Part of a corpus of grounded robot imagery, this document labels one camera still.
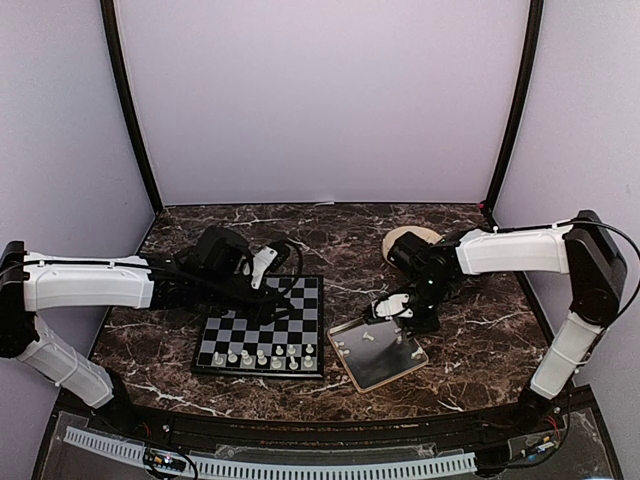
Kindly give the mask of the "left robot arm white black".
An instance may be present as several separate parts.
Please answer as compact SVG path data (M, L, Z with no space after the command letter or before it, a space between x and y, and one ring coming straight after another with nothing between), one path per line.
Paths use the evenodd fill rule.
M55 257L29 252L21 241L1 253L1 355L38 371L101 412L120 436L141 427L120 376L79 354L41 318L55 308L124 307L234 309L270 320L284 293L266 284L298 246L283 239L253 252L231 229L212 226L177 253L124 258Z

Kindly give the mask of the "white queen chess piece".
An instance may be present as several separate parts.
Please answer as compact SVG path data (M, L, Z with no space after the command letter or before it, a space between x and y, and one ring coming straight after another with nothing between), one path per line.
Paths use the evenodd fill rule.
M264 366L267 363L267 358L266 358L263 350L258 350L257 351L257 363L260 366Z

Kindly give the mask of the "black grey chessboard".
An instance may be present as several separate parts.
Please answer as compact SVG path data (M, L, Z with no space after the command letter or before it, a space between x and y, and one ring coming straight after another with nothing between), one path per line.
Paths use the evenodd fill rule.
M324 278L320 275L305 275L297 279L291 276L271 275L265 278L268 287L283 291L295 307L294 311L282 319L276 319L268 325L250 324L244 316L235 311L211 316L207 319L194 349L191 372L199 375L262 376L281 379L319 380L324 377ZM316 346L313 354L307 354L308 344ZM284 354L275 354L276 346L284 349ZM297 370L289 368L287 346L295 345L294 355L299 364ZM238 357L235 366L227 362L228 351ZM241 365L241 351L247 350L253 358L249 368ZM267 363L257 363L257 351L263 350ZM213 368L213 354L224 356L224 365ZM310 355L314 366L306 369L303 359ZM270 359L282 359L281 370L270 369Z

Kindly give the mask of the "white king chess piece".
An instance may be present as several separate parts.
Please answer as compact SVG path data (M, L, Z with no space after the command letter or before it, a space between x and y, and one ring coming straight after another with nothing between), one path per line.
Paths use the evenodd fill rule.
M253 358L247 350L241 351L241 365L244 368L249 368L253 364Z

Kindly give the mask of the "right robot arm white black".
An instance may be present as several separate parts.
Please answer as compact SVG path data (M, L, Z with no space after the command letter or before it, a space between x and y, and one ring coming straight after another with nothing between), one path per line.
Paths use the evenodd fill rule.
M546 400L561 392L638 296L626 291L628 265L615 242L626 237L592 210L545 225L475 227L449 235L399 227L384 237L382 255L408 284L379 301L372 312L410 332L431 332L439 327L438 308L452 284L464 278L520 273L541 301L542 278L558 285L564 277L569 288L566 317L524 389L531 396L510 413L511 426L530 434L549 416Z

